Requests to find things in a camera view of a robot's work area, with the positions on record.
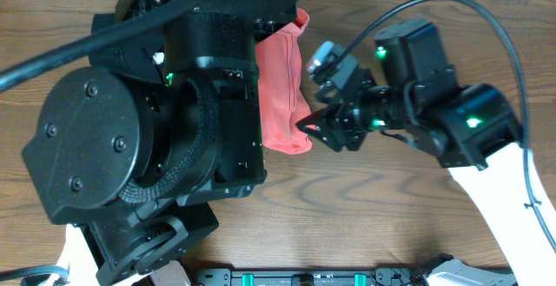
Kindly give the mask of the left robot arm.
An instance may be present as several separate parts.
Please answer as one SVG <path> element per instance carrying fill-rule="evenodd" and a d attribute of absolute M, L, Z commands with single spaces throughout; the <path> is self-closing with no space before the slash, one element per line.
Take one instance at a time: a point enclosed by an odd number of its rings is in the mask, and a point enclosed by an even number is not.
<path fill-rule="evenodd" d="M 81 57 L 22 157 L 92 281 L 132 283 L 217 228 L 209 204 L 264 182 L 256 46 L 299 0 L 118 0 L 87 37 L 1 73 L 9 90 Z"/>

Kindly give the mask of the red t-shirt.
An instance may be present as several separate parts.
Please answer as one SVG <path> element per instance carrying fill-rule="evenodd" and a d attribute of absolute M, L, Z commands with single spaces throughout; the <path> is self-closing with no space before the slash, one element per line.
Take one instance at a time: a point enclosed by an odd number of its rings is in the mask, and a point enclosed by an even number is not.
<path fill-rule="evenodd" d="M 299 8 L 295 20 L 258 43 L 256 62 L 262 144 L 289 155 L 311 150 L 313 143 L 296 123 L 311 114 L 301 92 L 303 69 L 298 38 L 308 26 L 308 13 Z"/>

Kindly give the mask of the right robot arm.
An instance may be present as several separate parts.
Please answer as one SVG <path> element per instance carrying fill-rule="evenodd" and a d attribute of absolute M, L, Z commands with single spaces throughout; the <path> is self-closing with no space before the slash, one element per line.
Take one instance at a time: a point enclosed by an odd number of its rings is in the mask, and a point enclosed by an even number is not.
<path fill-rule="evenodd" d="M 458 83 L 440 33 L 408 19 L 380 30 L 377 56 L 387 82 L 378 85 L 342 46 L 325 42 L 308 61 L 321 110 L 298 128 L 335 151 L 357 151 L 378 131 L 436 158 L 471 197 L 510 267 L 508 274 L 438 257 L 412 285 L 552 285 L 555 253 L 547 236 L 555 210 L 510 103 L 493 86 Z"/>

